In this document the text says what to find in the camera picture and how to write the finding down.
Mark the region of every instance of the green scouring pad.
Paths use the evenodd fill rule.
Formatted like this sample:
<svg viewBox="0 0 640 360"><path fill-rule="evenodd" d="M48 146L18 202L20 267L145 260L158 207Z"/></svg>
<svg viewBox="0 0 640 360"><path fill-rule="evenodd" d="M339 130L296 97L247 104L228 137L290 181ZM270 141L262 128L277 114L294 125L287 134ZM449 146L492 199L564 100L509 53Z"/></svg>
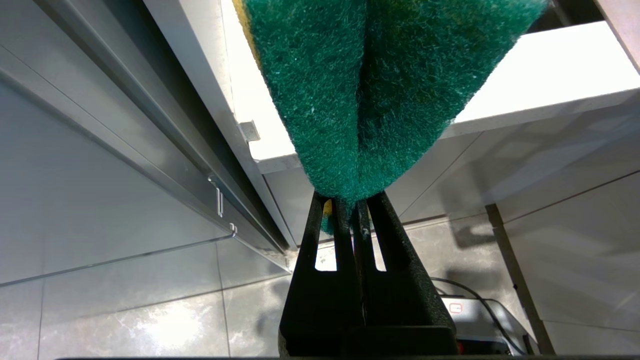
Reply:
<svg viewBox="0 0 640 360"><path fill-rule="evenodd" d="M411 168L547 5L234 2L311 183L348 204Z"/></svg>

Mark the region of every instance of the green sponge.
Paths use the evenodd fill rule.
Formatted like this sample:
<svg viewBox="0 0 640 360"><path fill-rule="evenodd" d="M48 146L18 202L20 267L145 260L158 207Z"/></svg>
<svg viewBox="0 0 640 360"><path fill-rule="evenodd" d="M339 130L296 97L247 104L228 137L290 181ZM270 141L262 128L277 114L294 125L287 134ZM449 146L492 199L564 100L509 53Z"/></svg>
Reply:
<svg viewBox="0 0 640 360"><path fill-rule="evenodd" d="M316 190L384 190L437 140L545 0L236 0Z"/></svg>

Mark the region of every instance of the white countertop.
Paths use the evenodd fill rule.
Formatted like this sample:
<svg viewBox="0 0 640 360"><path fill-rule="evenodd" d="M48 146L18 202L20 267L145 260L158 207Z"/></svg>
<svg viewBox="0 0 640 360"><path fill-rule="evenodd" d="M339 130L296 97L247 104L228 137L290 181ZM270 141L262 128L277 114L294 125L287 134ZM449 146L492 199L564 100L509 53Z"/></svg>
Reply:
<svg viewBox="0 0 640 360"><path fill-rule="evenodd" d="M300 167L239 24L225 31L236 118L253 120L260 134L249 142L258 168ZM639 92L640 74L606 22L527 34L440 138L615 106Z"/></svg>

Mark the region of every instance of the gray tile floor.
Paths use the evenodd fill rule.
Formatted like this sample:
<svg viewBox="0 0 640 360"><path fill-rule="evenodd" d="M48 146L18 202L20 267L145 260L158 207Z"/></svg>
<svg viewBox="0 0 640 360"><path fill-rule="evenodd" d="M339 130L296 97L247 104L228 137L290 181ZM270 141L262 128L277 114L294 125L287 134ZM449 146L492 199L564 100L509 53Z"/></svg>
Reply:
<svg viewBox="0 0 640 360"><path fill-rule="evenodd" d="M431 276L459 281L500 301L531 333L486 214L412 225L407 234ZM335 269L330 243L319 249L316 267ZM41 281L0 288L0 359L277 356L290 281L291 276L279 277L117 313L51 321L40 316ZM446 294L468 295L448 284L436 286Z"/></svg>

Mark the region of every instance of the electrical cord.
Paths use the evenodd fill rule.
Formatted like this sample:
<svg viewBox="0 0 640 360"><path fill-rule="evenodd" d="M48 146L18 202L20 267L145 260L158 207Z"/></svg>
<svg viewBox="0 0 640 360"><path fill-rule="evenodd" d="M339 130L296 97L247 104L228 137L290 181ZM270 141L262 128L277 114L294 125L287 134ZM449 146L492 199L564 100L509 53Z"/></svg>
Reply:
<svg viewBox="0 0 640 360"><path fill-rule="evenodd" d="M491 310L491 307L489 306L489 304L487 304L486 300L483 299L482 296L480 296L480 294L476 293L474 290L472 290L468 286L460 284L457 281L453 281L453 280L449 280L449 279L442 279L442 278L439 278L439 277L431 277L431 280L432 281L446 282L447 284L451 284L451 285L457 286L457 287L459 287L461 289L464 289L465 291L469 292L471 295L475 296L476 299L480 300L480 303L484 306L484 308L487 310L487 312L489 312L489 315L491 316L491 319L493 320L493 323L498 328L498 330L500 331L502 336L504 336L504 338L507 339L509 344L514 349L516 349L521 355L527 355L526 352L522 351L522 349L518 345L515 344L515 342L511 339L511 336L509 336L509 334L507 334L507 332L504 330L504 328L500 324L500 321L498 321L497 316L495 316L495 314L493 313L493 310Z"/></svg>

